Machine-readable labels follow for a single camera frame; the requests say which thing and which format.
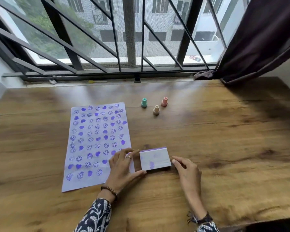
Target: beaded bracelet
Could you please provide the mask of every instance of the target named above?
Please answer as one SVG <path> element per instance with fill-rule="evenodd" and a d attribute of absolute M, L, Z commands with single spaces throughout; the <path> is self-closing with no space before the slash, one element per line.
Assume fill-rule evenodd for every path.
<path fill-rule="evenodd" d="M 110 191 L 115 196 L 115 201 L 117 200 L 118 194 L 111 187 L 101 186 L 101 190 L 103 190 L 103 189 L 106 189 L 106 190 Z"/>

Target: hand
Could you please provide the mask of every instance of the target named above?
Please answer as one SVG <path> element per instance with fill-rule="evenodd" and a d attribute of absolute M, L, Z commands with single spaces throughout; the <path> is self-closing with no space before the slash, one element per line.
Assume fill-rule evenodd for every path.
<path fill-rule="evenodd" d="M 177 156 L 172 156 L 172 158 L 172 163 L 178 171 L 181 186 L 190 207 L 198 219 L 204 218 L 207 212 L 201 201 L 202 172 L 189 159 Z"/>
<path fill-rule="evenodd" d="M 142 177 L 146 174 L 146 171 L 140 170 L 135 173 L 130 173 L 129 166 L 131 159 L 126 158 L 126 154 L 129 153 L 131 159 L 139 150 L 133 150 L 131 148 L 122 149 L 116 152 L 115 155 L 108 161 L 111 167 L 111 172 L 106 180 L 105 186 L 112 188 L 117 194 L 119 194 L 123 188 L 125 188 L 134 179 Z M 107 199 L 109 202 L 113 202 L 115 196 L 108 190 L 102 190 L 98 198 Z"/>

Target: woman's right hand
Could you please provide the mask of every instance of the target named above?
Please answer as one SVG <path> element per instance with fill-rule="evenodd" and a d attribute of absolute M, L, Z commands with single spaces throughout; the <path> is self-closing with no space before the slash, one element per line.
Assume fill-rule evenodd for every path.
<path fill-rule="evenodd" d="M 182 189 L 191 209 L 198 219 L 205 217 L 207 211 L 201 201 L 201 175 L 198 166 L 191 160 L 172 156 L 172 163 L 176 167 Z"/>

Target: woman's left hand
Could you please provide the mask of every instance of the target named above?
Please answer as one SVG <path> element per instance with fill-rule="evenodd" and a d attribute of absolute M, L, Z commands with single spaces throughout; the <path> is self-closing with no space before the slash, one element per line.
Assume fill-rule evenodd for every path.
<path fill-rule="evenodd" d="M 111 167 L 111 172 L 106 180 L 105 186 L 112 188 L 117 194 L 119 194 L 123 188 L 125 188 L 134 179 L 144 176 L 146 171 L 140 170 L 135 173 L 130 173 L 130 162 L 135 154 L 139 153 L 139 150 L 133 150 L 131 148 L 125 148 L 116 152 L 115 155 L 108 161 Z M 98 198 L 107 199 L 109 202 L 113 202 L 115 197 L 108 190 L 103 189 Z"/>

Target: paper sheet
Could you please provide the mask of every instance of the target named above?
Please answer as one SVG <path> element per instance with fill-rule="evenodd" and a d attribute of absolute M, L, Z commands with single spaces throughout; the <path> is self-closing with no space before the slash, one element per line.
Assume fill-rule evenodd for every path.
<path fill-rule="evenodd" d="M 142 170 L 151 170 L 171 166 L 166 147 L 140 151 Z"/>
<path fill-rule="evenodd" d="M 62 192 L 106 182 L 108 160 L 131 147 L 123 102 L 72 107 Z M 130 172 L 134 172 L 133 160 Z"/>

